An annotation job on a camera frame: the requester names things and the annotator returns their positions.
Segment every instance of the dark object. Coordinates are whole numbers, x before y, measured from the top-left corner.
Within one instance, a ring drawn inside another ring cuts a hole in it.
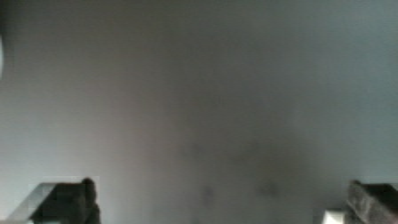
[[[398,224],[398,191],[389,184],[354,181],[346,203],[366,224]]]
[[[85,178],[82,183],[57,184],[30,217],[34,223],[60,221],[62,224],[99,224],[96,185]]]

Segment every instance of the gray wall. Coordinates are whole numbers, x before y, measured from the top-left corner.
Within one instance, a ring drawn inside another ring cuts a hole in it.
[[[0,216],[92,176],[103,223],[313,223],[398,182],[398,2],[7,8]]]

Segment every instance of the white surface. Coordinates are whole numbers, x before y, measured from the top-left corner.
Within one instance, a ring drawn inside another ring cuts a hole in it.
[[[55,185],[55,183],[43,183],[37,185],[28,197],[9,215],[7,220],[28,220],[32,213],[37,210],[37,206],[51,193]]]
[[[5,2],[0,217],[94,175],[105,224],[309,224],[396,177],[396,0]]]
[[[34,222],[32,221],[9,221],[9,220],[5,220],[5,221],[0,221],[0,224],[34,224]]]
[[[345,224],[345,212],[325,211],[322,224]]]

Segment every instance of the stain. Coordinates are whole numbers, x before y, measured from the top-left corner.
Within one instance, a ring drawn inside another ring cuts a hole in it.
[[[215,203],[215,189],[211,186],[204,186],[201,189],[201,203],[204,208],[210,208]]]
[[[277,198],[281,194],[277,184],[268,182],[266,184],[259,185],[256,192],[261,197]]]

